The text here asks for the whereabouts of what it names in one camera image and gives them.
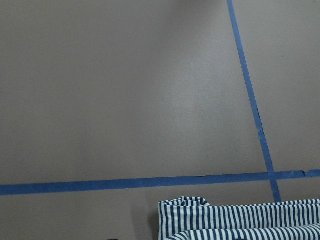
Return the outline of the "brown table mat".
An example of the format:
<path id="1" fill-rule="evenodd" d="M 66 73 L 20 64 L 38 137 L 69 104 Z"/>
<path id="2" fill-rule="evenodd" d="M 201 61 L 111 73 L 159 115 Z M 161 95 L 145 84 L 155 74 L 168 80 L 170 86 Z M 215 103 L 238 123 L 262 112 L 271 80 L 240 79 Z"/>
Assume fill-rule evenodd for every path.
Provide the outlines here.
<path id="1" fill-rule="evenodd" d="M 1 1 L 1 239 L 155 240 L 267 172 L 227 1 Z"/>

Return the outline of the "navy white striped polo shirt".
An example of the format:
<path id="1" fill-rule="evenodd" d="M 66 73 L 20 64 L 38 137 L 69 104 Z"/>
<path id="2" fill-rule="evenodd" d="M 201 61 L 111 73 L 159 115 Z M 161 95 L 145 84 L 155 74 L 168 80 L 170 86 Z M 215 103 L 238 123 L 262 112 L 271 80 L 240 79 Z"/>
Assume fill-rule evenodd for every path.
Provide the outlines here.
<path id="1" fill-rule="evenodd" d="M 160 240 L 318 240 L 319 199 L 214 206 L 182 196 L 158 204 Z"/>

